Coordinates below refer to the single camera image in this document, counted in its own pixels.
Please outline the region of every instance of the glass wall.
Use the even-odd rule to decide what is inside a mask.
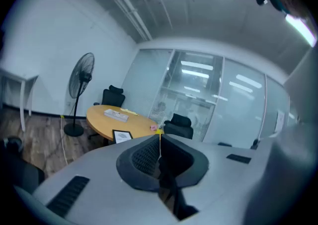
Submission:
[[[258,138],[265,107],[265,75],[225,60],[217,107],[204,142],[250,148]]]
[[[287,127],[289,95],[279,83],[267,77],[267,105],[260,134],[264,138]]]
[[[289,111],[289,96],[276,81],[209,54],[140,50],[122,88],[123,108],[159,126],[174,113],[186,116],[193,139],[207,143],[250,148],[255,139],[295,124],[298,117],[292,105]]]
[[[190,118],[193,139],[203,141],[217,101],[223,58],[175,51],[150,119],[162,125],[174,113]]]
[[[145,49],[136,55],[125,77],[122,88],[126,99],[122,105],[148,117],[172,50]]]

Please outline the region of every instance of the picture frame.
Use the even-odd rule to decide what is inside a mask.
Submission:
[[[133,136],[131,135],[130,132],[113,130],[113,140],[116,144],[125,142],[127,140],[132,140],[132,139],[133,139]]]

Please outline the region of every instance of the white table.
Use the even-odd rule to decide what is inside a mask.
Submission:
[[[34,74],[17,74],[13,73],[11,71],[0,69],[0,75],[9,79],[12,79],[14,81],[21,83],[21,89],[20,89],[20,119],[21,119],[21,127],[22,131],[25,132],[25,122],[24,122],[24,90],[25,90],[25,83],[28,81],[33,81],[32,88],[29,93],[29,116],[31,116],[31,109],[32,109],[32,95],[33,95],[33,87],[34,83],[38,77],[38,75]]]

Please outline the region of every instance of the wooden floor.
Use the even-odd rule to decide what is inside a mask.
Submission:
[[[25,116],[25,132],[22,131],[20,112],[4,108],[0,112],[0,138],[18,136],[24,143],[22,158],[42,169],[45,176],[51,176],[66,166],[61,142],[61,118],[40,115]],[[86,119],[77,120],[84,127],[80,137],[69,137],[64,134],[63,127],[70,119],[62,119],[62,136],[68,164],[84,153],[102,147],[103,137],[87,136],[94,131],[87,125]]]

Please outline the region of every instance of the wooden table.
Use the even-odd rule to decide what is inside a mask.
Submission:
[[[109,108],[128,115],[129,118],[127,122],[124,123],[105,116],[104,111]],[[131,113],[126,113],[120,110],[119,107],[109,105],[92,106],[87,110],[86,120],[92,129],[94,129],[104,138],[111,141],[113,141],[113,130],[129,131],[133,138],[155,134],[154,131],[150,130],[151,125],[156,125],[153,120],[150,120],[149,118],[142,115],[135,116]]]

